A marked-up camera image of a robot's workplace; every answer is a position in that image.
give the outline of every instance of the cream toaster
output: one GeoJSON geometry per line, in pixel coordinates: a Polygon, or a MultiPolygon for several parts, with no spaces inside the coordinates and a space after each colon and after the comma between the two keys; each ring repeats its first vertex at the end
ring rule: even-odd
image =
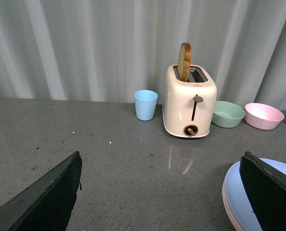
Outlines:
{"type": "Polygon", "coordinates": [[[217,97],[217,87],[207,71],[190,65],[187,82],[180,80],[177,65],[168,67],[164,127],[173,136],[199,138],[209,134],[217,97]]]}

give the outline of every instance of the plastic cup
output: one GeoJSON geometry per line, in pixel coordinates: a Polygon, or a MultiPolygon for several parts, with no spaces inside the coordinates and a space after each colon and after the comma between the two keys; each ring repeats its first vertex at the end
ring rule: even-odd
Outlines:
{"type": "Polygon", "coordinates": [[[158,95],[151,90],[140,90],[134,94],[135,111],[140,120],[151,120],[154,117],[158,95]]]}

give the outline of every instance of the bread slice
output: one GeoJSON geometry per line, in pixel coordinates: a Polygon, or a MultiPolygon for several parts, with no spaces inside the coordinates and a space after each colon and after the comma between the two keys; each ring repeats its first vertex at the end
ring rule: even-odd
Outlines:
{"type": "Polygon", "coordinates": [[[183,82],[188,81],[191,57],[192,50],[190,44],[187,42],[182,43],[178,57],[177,73],[183,82]]]}

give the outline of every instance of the white curtain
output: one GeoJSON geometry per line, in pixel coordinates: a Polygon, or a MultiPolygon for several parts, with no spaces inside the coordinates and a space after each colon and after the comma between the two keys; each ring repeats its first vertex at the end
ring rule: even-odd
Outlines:
{"type": "Polygon", "coordinates": [[[286,110],[286,0],[0,0],[0,97],[161,104],[183,42],[218,100],[286,110]]]}

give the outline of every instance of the pink plate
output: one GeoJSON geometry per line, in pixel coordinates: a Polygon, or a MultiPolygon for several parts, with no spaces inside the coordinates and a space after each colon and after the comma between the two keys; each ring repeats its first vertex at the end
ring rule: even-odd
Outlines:
{"type": "Polygon", "coordinates": [[[262,103],[248,103],[245,110],[245,121],[262,130],[274,129],[284,119],[278,109],[262,103]]]}

